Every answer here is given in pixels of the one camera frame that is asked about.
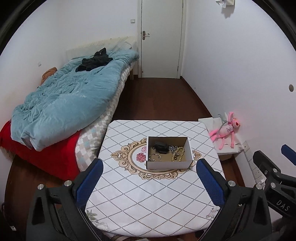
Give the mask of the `red blanket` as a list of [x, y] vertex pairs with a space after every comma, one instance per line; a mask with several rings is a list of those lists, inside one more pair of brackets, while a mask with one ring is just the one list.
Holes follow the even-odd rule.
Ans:
[[79, 135], [78, 131], [69, 138], [38, 152], [12, 140], [11, 122], [7, 121], [1, 129], [1, 147], [63, 181], [74, 180], [80, 173], [75, 156]]

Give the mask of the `checkered bed sheet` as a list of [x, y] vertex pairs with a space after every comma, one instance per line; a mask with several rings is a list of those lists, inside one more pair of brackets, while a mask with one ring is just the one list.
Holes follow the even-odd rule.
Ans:
[[75, 158], [78, 169], [84, 171], [96, 158], [96, 153], [101, 146], [107, 127], [110, 124], [117, 108], [120, 95], [124, 89], [125, 82], [133, 71], [135, 63], [131, 63], [121, 74], [119, 84], [114, 97], [108, 102], [107, 108], [95, 121], [81, 130], [75, 147]]

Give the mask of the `pink panther plush toy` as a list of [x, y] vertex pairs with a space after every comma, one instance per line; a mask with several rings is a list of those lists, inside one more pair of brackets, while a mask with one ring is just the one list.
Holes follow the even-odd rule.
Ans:
[[221, 144], [218, 150], [222, 150], [225, 145], [225, 140], [227, 137], [231, 138], [230, 148], [234, 149], [235, 146], [235, 132], [238, 131], [240, 127], [240, 121], [234, 117], [234, 112], [229, 112], [228, 119], [226, 122], [222, 123], [220, 128], [212, 130], [209, 135], [212, 142], [221, 139]]

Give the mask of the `white cardboard box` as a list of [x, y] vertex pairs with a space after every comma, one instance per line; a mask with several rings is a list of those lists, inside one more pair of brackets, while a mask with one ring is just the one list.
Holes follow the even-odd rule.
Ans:
[[[169, 152], [159, 154], [152, 149], [155, 141], [167, 143]], [[166, 171], [188, 169], [194, 162], [192, 148], [188, 137], [147, 137], [146, 168], [148, 170]]]

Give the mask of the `patterned white tablecloth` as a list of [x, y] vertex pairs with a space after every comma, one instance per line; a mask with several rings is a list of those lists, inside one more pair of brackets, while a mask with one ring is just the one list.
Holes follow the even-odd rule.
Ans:
[[222, 166], [206, 126], [198, 121], [115, 120], [99, 153], [103, 174], [85, 212], [108, 235], [167, 237], [206, 229], [219, 207], [192, 163], [187, 170], [149, 172], [147, 137], [187, 137], [195, 160]]

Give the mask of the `black smart watch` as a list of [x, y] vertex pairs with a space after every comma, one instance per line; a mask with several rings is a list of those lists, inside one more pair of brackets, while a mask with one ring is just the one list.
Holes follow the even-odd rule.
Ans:
[[152, 149], [155, 150], [159, 154], [167, 154], [169, 152], [169, 146], [167, 143], [155, 141]]

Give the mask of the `teal blue quilt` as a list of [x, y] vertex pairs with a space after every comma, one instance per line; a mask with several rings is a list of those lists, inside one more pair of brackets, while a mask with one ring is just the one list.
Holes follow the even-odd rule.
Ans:
[[123, 71], [137, 61], [132, 49], [109, 52], [111, 61], [76, 71], [82, 58], [70, 60], [18, 105], [11, 117], [11, 139], [41, 151], [95, 121], [114, 97]]

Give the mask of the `brown plush toy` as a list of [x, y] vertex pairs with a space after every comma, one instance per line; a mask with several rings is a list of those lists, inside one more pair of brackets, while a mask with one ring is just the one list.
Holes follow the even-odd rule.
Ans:
[[41, 80], [41, 85], [47, 80], [48, 77], [54, 75], [57, 72], [57, 68], [53, 67], [47, 70], [43, 75], [42, 75], [42, 80]]

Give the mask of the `black clothes on bed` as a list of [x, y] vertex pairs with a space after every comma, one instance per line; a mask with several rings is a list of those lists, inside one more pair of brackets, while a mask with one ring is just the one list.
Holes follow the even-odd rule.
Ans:
[[97, 51], [93, 57], [82, 59], [81, 64], [75, 69], [75, 72], [91, 71], [95, 68], [106, 66], [113, 58], [109, 57], [106, 48]]

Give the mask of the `white door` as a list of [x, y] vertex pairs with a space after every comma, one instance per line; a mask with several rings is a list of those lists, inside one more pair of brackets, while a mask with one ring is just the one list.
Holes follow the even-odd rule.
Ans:
[[[185, 24], [185, 1], [138, 1], [140, 77], [180, 77]], [[144, 41], [142, 31], [150, 34]]]

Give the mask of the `white wall power strip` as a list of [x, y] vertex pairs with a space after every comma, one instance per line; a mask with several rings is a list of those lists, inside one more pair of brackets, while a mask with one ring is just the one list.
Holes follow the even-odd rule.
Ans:
[[245, 154], [247, 162], [248, 162], [250, 169], [252, 171], [255, 183], [260, 184], [264, 188], [266, 178], [262, 174], [260, 169], [255, 165], [255, 163], [253, 161], [253, 151], [250, 149], [250, 146], [248, 145], [247, 141], [243, 142], [242, 147], [243, 147], [243, 152]]

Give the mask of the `round wall cap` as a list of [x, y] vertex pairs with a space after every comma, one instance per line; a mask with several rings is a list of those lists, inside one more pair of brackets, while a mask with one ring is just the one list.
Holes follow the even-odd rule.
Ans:
[[292, 84], [290, 84], [290, 85], [288, 86], [288, 88], [289, 88], [289, 91], [290, 91], [290, 92], [293, 92], [293, 91], [294, 91], [294, 86], [293, 86]]

